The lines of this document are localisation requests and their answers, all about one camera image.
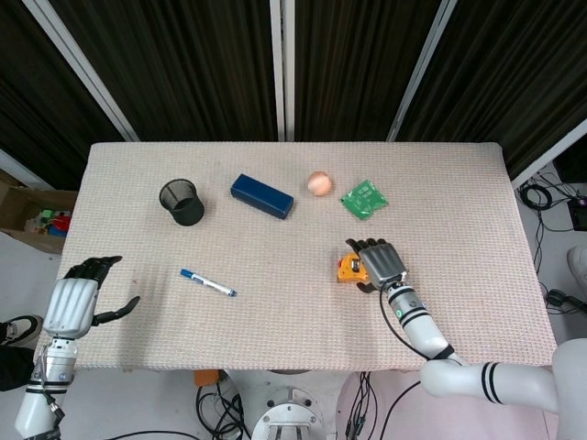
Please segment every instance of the orange object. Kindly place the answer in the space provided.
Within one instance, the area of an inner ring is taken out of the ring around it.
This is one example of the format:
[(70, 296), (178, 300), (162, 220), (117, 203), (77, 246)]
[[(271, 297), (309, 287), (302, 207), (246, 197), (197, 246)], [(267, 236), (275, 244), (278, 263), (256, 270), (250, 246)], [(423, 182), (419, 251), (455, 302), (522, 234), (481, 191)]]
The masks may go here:
[(197, 388), (214, 385), (219, 380), (219, 369), (197, 369), (194, 371), (194, 384)]
[(338, 262), (338, 282), (366, 282), (369, 281), (369, 274), (360, 262), (359, 256), (354, 252), (345, 255)]

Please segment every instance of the marker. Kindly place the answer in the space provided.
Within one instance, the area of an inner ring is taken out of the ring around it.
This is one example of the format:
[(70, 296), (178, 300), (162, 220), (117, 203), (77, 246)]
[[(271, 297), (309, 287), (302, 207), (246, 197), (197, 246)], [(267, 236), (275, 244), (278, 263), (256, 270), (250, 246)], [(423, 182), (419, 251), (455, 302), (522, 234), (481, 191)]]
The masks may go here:
[(191, 272), (188, 269), (182, 269), (182, 271), (180, 273), (185, 278), (189, 278), (190, 280), (194, 280), (198, 284), (204, 284), (204, 286), (211, 287), (212, 289), (215, 289), (219, 292), (224, 293), (226, 296), (236, 296), (237, 295), (237, 292), (234, 291), (233, 289), (230, 289), (229, 287), (224, 287), (223, 285), (218, 284), (217, 282), (214, 282), (212, 280), (208, 280), (208, 279), (198, 275), (197, 273)]

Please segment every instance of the black curtain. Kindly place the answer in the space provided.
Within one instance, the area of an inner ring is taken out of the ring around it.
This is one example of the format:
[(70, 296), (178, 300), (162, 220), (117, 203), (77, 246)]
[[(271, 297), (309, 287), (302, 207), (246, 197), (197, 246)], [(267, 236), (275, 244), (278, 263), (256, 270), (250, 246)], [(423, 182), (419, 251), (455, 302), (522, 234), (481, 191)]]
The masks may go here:
[(385, 140), (438, 0), (296, 0), (295, 139)]
[(585, 117), (584, 0), (461, 1), (398, 140), (495, 141), (514, 178)]
[(51, 0), (141, 140), (276, 140), (268, 1)]
[(122, 137), (19, 0), (0, 7), (0, 149), (75, 190), (90, 145)]

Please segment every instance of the ball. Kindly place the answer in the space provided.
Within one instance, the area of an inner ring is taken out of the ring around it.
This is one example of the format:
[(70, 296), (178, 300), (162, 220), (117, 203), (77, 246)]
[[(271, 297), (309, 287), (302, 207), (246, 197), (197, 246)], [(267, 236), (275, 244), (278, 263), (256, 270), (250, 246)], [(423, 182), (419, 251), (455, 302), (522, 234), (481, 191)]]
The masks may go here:
[(308, 177), (308, 190), (313, 195), (328, 194), (330, 188), (332, 188), (332, 181), (325, 172), (315, 171)]

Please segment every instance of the cardboard box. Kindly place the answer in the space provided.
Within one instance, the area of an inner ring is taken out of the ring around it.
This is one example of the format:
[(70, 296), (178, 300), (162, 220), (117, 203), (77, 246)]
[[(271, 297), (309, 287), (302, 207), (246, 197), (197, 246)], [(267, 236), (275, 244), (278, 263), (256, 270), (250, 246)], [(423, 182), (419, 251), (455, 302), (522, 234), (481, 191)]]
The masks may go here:
[(0, 231), (43, 252), (60, 254), (65, 237), (25, 232), (25, 224), (44, 209), (73, 211), (76, 199), (76, 191), (41, 191), (0, 182)]

